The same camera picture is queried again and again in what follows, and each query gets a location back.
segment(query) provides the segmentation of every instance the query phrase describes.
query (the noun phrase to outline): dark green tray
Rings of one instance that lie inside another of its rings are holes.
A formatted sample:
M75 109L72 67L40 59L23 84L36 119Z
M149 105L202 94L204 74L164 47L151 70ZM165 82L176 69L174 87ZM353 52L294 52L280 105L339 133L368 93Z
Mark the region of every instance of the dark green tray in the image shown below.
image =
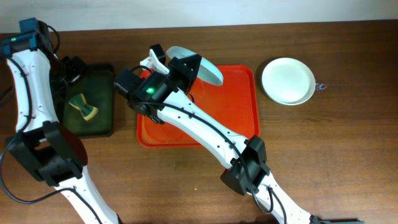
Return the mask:
M94 65L65 96L62 124L80 138L110 136L113 133L114 72L110 65ZM98 113L89 121L80 111L68 104L71 97L82 93L89 105L98 108Z

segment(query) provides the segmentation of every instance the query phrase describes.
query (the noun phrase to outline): yellow sponge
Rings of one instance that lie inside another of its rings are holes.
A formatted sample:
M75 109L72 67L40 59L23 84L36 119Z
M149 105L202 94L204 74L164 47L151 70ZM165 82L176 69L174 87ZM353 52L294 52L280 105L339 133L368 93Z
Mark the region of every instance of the yellow sponge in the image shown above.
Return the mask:
M81 93L71 97L69 104L79 110L86 121L93 118L98 112L98 108L87 104L85 96Z

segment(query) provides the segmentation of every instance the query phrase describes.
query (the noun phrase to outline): brown table surface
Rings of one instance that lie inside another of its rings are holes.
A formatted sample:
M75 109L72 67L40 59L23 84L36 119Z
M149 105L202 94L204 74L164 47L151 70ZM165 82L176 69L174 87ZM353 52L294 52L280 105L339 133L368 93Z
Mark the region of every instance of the brown table surface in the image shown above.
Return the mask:
M256 74L267 165L303 209L328 219L398 223L398 21L273 24L178 29L61 32L59 56L132 68L149 46L184 46L217 65L244 64ZM307 64L318 90L306 103L274 103L260 85L272 58ZM11 74L1 69L1 89ZM125 223L239 223L273 220L250 196L220 181L223 167L205 148L146 149L136 113L116 96L114 134L84 139L89 171ZM16 103L0 109L1 139L14 133ZM4 178L19 197L53 190L10 155ZM81 223L62 195L23 205L0 193L1 223Z

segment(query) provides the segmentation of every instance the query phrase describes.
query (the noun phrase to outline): white background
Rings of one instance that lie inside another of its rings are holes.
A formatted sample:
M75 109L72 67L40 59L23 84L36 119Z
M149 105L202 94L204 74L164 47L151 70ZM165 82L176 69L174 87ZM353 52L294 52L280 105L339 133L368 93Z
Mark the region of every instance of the white background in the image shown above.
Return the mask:
M398 0L0 0L0 32L36 17L57 30L398 19Z

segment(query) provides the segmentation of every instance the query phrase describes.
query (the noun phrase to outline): green and yellow sponge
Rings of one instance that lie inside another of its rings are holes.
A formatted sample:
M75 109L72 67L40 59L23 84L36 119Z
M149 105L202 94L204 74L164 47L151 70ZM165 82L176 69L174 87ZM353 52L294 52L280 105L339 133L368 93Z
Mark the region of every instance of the green and yellow sponge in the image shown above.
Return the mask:
M71 97L69 104L79 110L86 121L93 118L98 112L98 108L87 104L85 96L81 93Z

